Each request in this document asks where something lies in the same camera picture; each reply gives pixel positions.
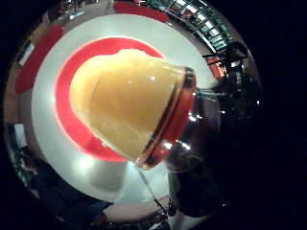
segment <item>white table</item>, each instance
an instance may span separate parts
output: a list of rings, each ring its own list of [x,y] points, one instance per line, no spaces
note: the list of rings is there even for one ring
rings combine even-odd
[[[193,68],[198,87],[210,88],[216,83],[198,50],[170,26],[138,15],[101,16],[65,34],[44,59],[32,96],[33,126],[43,155],[69,184],[102,200],[140,203],[152,199],[152,196],[134,164],[104,162],[79,152],[60,131],[53,112],[53,87],[64,61],[88,41],[115,36],[138,39],[155,47],[170,62]],[[162,197],[169,193],[164,163],[143,173],[155,196]]]

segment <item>person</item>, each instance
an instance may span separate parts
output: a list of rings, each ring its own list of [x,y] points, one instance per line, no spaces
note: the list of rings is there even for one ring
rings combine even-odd
[[[75,229],[91,229],[107,221],[103,210],[112,203],[81,193],[41,160],[23,155],[21,167],[33,178],[27,187],[35,190],[48,210]]]

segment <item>red panel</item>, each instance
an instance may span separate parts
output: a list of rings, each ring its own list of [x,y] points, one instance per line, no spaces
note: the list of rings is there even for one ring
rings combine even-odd
[[[146,7],[140,7],[127,2],[115,2],[113,8],[116,13],[128,13],[146,16],[163,23],[169,20],[169,17],[165,12],[156,11]]]
[[[62,27],[57,25],[52,27],[47,34],[40,39],[19,73],[15,84],[15,92],[17,94],[33,88],[41,62],[61,37]]]
[[[208,64],[210,64],[210,63],[219,61],[219,59],[217,57],[211,57],[211,58],[208,58],[206,61],[207,61]],[[213,73],[214,78],[217,79],[217,80],[221,79],[224,76],[224,68],[220,67],[219,65],[220,65],[220,63],[209,65],[209,67],[210,67],[210,69]]]
[[[122,49],[130,48],[163,58],[154,48],[134,39],[112,37],[93,40],[76,50],[63,63],[54,86],[54,112],[65,137],[81,152],[104,161],[120,162],[125,159],[111,149],[103,147],[90,130],[79,121],[69,106],[69,86],[78,68],[89,58],[97,55],[113,55]]]

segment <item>yellow dome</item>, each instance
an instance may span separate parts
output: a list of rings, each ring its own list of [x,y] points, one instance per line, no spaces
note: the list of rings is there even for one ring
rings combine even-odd
[[[92,57],[71,82],[70,106],[95,137],[136,161],[153,140],[184,74],[184,68],[138,50]]]

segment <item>red ring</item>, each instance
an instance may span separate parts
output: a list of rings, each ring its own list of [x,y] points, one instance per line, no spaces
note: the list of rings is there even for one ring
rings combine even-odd
[[[138,49],[150,56],[163,58],[153,47],[126,37],[100,38],[90,41],[76,50],[61,66],[53,90],[53,110],[64,136],[80,152],[103,161],[123,162],[125,158],[102,146],[90,130],[76,117],[69,106],[69,86],[78,68],[89,58],[113,55],[122,49]]]

